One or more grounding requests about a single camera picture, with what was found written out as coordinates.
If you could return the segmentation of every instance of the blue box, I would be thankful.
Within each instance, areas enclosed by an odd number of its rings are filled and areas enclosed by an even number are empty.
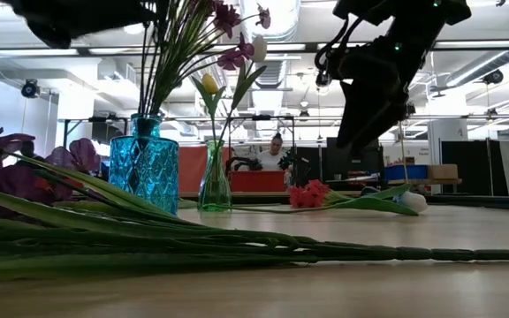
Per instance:
[[[410,164],[406,167],[408,179],[425,180],[428,178],[427,164]],[[388,181],[405,180],[406,173],[404,172],[404,165],[397,164],[384,168],[384,178]]]

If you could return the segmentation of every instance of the glass vase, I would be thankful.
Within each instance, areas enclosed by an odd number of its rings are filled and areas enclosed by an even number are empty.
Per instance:
[[[216,147],[216,142],[210,140],[208,141],[208,162],[198,195],[198,209],[223,212],[229,210],[226,207],[230,207],[231,203],[231,187],[225,176],[223,163],[223,142]]]
[[[131,120],[133,136],[111,141],[110,183],[176,215],[178,143],[160,137],[159,116],[135,114]]]

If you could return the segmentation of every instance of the table surface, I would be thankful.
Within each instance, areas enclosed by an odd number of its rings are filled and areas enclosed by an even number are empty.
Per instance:
[[[509,248],[509,210],[432,206],[419,217],[336,210],[204,214],[195,222],[389,246]],[[0,317],[509,317],[509,262],[328,263],[95,281],[0,283]]]

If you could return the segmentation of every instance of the red panel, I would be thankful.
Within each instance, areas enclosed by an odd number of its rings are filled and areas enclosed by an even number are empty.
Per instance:
[[[229,159],[229,148],[224,148],[224,165]],[[179,149],[179,190],[181,193],[200,191],[201,178],[208,161],[206,147],[180,147]]]
[[[233,192],[284,192],[284,171],[233,171]]]

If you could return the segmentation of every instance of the blue glass vase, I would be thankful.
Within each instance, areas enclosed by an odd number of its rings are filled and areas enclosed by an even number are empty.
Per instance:
[[[110,183],[178,213],[178,143],[160,137],[159,116],[132,115],[133,136],[111,141]]]

